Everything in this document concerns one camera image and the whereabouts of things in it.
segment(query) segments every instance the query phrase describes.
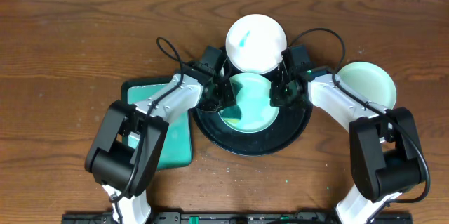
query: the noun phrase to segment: brown tabletop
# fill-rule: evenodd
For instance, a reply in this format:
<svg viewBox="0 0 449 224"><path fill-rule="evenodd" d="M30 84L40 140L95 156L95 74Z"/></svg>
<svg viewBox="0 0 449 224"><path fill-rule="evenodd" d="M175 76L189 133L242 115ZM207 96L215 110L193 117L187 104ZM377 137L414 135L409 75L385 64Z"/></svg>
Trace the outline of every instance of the brown tabletop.
<svg viewBox="0 0 449 224"><path fill-rule="evenodd" d="M391 210L411 212L415 223L447 223L449 0L0 0L0 223L58 223L67 212L110 209L83 163L121 84L178 67L156 47L158 36L184 60L199 58L251 13L276 19L290 40L331 28L346 41L345 64L372 62L392 76L396 106L415 117L432 187L423 202ZM317 65L340 58L329 34L302 42ZM152 206L329 209L353 185L348 133L318 108L293 144L264 157L226 152L192 128L192 164L156 175Z"/></svg>

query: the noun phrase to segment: wood grain surface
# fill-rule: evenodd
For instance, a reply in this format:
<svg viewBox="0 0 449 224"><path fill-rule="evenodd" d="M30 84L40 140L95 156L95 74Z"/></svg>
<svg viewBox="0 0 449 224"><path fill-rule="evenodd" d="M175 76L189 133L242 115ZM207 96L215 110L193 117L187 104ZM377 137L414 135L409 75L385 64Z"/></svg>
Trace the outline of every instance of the wood grain surface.
<svg viewBox="0 0 449 224"><path fill-rule="evenodd" d="M423 202L391 210L411 212L415 223L447 223L449 0L0 0L0 223L59 223L66 212L110 209L83 163L121 84L173 73L177 63L158 50L158 36L184 60L199 58L251 13L276 19L289 40L331 28L347 43L345 63L373 62L393 77L396 106L415 116L432 187ZM329 34L302 42L317 65L340 58ZM193 129L194 161L157 173L152 206L327 209L353 184L348 134L320 109L292 145L264 157L228 153Z"/></svg>

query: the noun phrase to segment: green tray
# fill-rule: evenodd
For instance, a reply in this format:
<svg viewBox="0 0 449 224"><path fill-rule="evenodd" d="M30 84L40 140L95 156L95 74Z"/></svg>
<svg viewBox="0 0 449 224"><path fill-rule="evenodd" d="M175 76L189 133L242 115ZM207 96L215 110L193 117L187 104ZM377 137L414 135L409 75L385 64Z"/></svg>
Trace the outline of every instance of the green tray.
<svg viewBox="0 0 449 224"><path fill-rule="evenodd" d="M121 99L128 104L146 100L161 90L171 78L136 79L123 83ZM135 148L139 142L134 138L123 137L123 143ZM192 136L190 133L189 114L185 112L173 122L167 131L162 147L158 170L188 166L192 162Z"/></svg>

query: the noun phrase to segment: robotic arm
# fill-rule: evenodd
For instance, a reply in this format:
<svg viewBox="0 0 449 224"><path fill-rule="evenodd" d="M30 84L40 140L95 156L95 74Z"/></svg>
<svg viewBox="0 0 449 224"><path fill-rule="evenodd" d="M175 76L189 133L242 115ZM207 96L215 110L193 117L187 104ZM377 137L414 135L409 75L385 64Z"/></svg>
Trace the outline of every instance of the robotic arm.
<svg viewBox="0 0 449 224"><path fill-rule="evenodd" d="M169 123L193 107L216 112L236 104L229 80L220 78L219 72L225 60L225 53L208 47L200 62L190 63L184 71L175 73L165 88L147 100L134 105L121 101L111 104L86 158L85 169L103 185L110 197L124 192L125 197L113 205L114 220L141 224L149 219L151 208L145 189L156 172ZM335 88L331 71L327 67L314 68L304 46L285 50L283 64L278 71L279 77L272 82L270 93L272 106L312 104L325 110L349 132L351 173L355 185L335 209L342 224L371 221L387 200L424 181L422 165L401 134L378 114ZM181 74L183 80L179 88L162 99L150 116L145 116L152 102L179 83ZM420 148L415 123L408 110L388 110L366 100L344 83L340 84L352 95L386 112L387 116L407 128ZM123 191L137 155L132 148L117 141L116 136L139 138L143 130L147 131L147 137L142 143L137 173L130 189ZM383 153L380 144L386 140L396 141L396 149Z"/></svg>

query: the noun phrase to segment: wooden table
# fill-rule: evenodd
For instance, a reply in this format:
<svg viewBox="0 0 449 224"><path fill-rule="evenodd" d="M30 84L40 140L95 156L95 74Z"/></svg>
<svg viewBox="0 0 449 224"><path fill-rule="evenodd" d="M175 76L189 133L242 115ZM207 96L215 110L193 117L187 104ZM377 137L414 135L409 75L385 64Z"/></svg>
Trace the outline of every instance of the wooden table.
<svg viewBox="0 0 449 224"><path fill-rule="evenodd" d="M447 223L449 0L0 0L0 222L58 223L66 212L110 209L83 163L121 84L173 73L177 63L158 50L157 36L184 60L199 58L251 13L279 21L290 40L331 28L347 43L345 63L373 62L390 73L397 106L415 116L432 177L423 202L391 210L410 211L415 223ZM302 41L317 65L340 58L329 34ZM327 209L353 184L348 134L320 109L292 145L264 157L228 153L193 129L194 161L156 175L152 206Z"/></svg>

